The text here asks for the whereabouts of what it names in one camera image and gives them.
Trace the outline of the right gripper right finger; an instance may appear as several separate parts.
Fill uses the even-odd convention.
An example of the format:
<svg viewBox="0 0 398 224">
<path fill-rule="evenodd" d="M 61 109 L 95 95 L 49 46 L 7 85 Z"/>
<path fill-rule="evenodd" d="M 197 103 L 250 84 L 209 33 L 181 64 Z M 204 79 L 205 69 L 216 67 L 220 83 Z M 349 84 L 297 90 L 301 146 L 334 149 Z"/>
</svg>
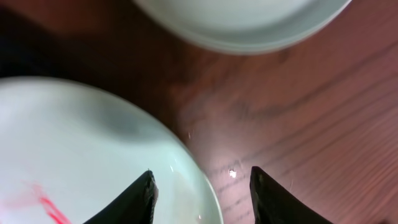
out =
<svg viewBox="0 0 398 224">
<path fill-rule="evenodd" d="M 258 166 L 251 168 L 249 188 L 255 224 L 331 224 Z"/>
</svg>

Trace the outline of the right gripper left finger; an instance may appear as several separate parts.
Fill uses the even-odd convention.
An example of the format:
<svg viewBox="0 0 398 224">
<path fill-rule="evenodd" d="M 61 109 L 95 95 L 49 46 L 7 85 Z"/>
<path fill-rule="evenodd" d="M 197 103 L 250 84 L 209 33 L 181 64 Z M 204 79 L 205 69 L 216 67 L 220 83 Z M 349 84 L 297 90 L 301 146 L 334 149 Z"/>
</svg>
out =
<svg viewBox="0 0 398 224">
<path fill-rule="evenodd" d="M 158 194 L 153 172 L 147 170 L 85 224 L 153 224 Z"/>
</svg>

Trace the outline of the light blue plate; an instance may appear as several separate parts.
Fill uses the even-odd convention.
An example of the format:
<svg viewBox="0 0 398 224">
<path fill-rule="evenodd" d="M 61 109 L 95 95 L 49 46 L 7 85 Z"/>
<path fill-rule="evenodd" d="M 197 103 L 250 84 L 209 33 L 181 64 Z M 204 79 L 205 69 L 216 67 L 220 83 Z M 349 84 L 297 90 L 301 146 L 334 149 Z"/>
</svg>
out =
<svg viewBox="0 0 398 224">
<path fill-rule="evenodd" d="M 161 122 L 103 90 L 1 80 L 1 222 L 84 223 L 151 171 L 155 223 L 222 223 L 206 175 Z"/>
</svg>

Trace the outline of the pale green plate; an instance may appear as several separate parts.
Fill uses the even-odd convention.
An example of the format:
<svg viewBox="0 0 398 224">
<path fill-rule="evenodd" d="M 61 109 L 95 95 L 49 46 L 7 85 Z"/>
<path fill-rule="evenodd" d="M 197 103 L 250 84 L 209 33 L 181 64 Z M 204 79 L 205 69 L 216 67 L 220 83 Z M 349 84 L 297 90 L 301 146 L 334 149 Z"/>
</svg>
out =
<svg viewBox="0 0 398 224">
<path fill-rule="evenodd" d="M 194 45 L 251 55 L 295 45 L 327 26 L 351 0 L 133 0 Z"/>
</svg>

